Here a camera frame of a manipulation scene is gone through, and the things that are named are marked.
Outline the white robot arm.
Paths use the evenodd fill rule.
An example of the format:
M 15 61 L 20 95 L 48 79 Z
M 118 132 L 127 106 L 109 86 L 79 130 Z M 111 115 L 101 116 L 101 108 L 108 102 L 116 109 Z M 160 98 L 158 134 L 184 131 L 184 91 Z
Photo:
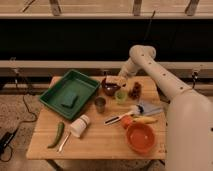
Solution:
M 167 110 L 166 171 L 213 171 L 213 103 L 158 64 L 152 46 L 134 45 L 119 75 L 143 69 L 170 100 Z

